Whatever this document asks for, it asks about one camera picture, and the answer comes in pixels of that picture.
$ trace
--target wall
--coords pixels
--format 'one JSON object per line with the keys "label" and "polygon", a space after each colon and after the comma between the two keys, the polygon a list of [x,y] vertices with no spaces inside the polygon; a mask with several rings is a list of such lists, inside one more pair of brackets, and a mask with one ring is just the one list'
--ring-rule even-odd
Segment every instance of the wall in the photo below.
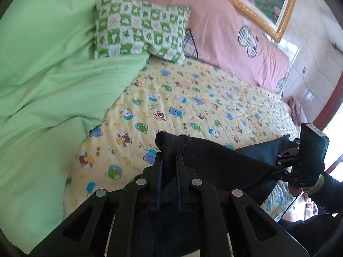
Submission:
{"label": "wall", "polygon": [[296,0],[279,43],[292,63],[283,93],[284,100],[295,96],[300,101],[310,122],[327,103],[343,71],[343,54],[332,43],[343,50],[343,30],[324,0]]}

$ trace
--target green and white checkered pillow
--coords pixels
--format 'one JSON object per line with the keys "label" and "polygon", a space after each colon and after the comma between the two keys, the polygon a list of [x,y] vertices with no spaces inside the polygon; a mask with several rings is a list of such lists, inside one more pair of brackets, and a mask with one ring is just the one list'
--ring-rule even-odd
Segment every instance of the green and white checkered pillow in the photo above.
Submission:
{"label": "green and white checkered pillow", "polygon": [[135,0],[99,0],[95,17],[95,58],[148,51],[182,63],[190,7],[163,7]]}

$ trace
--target person's arm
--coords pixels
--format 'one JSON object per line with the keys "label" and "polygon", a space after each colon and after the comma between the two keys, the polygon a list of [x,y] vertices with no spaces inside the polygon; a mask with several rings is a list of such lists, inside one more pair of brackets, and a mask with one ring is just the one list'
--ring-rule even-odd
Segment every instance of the person's arm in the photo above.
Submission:
{"label": "person's arm", "polygon": [[335,214],[343,208],[343,183],[326,172],[322,173],[315,187],[304,192],[329,214]]}

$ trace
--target hand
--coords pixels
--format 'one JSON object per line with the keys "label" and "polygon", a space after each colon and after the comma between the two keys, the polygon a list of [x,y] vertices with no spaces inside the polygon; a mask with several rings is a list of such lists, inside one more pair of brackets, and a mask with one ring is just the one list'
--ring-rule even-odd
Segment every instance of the hand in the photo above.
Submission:
{"label": "hand", "polygon": [[297,197],[298,195],[301,194],[301,192],[303,190],[309,190],[310,188],[312,188],[312,187],[291,187],[288,184],[288,191],[289,191],[290,195],[292,195],[293,197]]}

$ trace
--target pink cloth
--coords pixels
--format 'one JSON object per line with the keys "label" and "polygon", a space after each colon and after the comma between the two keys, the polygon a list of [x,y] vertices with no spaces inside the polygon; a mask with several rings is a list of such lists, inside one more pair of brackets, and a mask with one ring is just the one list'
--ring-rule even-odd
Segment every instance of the pink cloth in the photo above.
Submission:
{"label": "pink cloth", "polygon": [[289,59],[276,49],[254,24],[250,24],[249,52],[254,41],[257,53],[251,58],[247,47],[238,42],[239,32],[245,25],[241,16],[228,0],[144,0],[160,5],[190,6],[192,11],[186,28],[190,28],[199,59],[237,76],[251,85],[275,92],[280,79],[286,77]]}

